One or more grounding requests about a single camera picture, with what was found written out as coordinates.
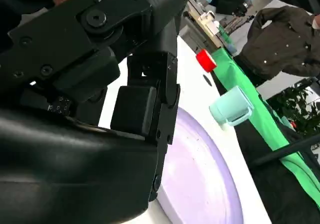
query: light blue mug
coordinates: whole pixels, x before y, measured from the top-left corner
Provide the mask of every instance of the light blue mug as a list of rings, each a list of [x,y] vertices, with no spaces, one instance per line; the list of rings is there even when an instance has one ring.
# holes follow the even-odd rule
[[[235,86],[210,107],[213,118],[219,123],[236,126],[251,117],[254,106],[239,86]]]

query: white table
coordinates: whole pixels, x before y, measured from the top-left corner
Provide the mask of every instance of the white table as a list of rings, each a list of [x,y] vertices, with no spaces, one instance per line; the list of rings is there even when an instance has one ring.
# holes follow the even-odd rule
[[[105,104],[99,126],[110,128],[112,113],[120,86],[127,84],[127,60],[119,64],[121,76],[108,86]],[[210,80],[210,86],[204,79]],[[179,106],[191,114],[214,140],[224,157],[242,206],[245,224],[270,224],[271,221],[261,201],[255,183],[242,155],[236,132],[233,127],[220,127],[209,111],[220,94],[210,74],[198,64],[194,52],[178,38],[178,77],[181,85]],[[157,201],[150,203],[149,209],[141,216],[129,221],[130,224],[166,224],[171,223]]]

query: green mat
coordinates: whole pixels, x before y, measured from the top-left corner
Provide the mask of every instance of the green mat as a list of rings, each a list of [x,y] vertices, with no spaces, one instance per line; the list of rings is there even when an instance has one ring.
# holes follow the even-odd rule
[[[277,150],[289,144],[276,122],[270,115],[259,94],[243,71],[236,65],[225,49],[220,48],[212,54],[217,63],[214,73],[223,86],[230,90],[239,86],[254,106],[250,122],[260,133],[272,150]],[[320,207],[320,183],[310,168],[305,164],[299,153],[291,154],[281,160],[282,164],[291,171],[305,192]]]

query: brown shirt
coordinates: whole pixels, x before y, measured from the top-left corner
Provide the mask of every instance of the brown shirt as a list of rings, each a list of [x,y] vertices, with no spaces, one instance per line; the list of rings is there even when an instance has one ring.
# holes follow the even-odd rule
[[[320,74],[320,30],[315,16],[301,8],[284,6],[258,12],[241,56],[255,74],[272,79],[279,72],[301,77]],[[270,25],[262,29],[267,22]]]

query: purple plate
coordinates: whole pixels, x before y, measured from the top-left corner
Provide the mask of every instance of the purple plate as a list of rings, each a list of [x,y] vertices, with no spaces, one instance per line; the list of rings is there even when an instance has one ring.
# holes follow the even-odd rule
[[[204,128],[181,108],[173,145],[165,156],[158,200],[174,224],[244,223],[224,158]]]

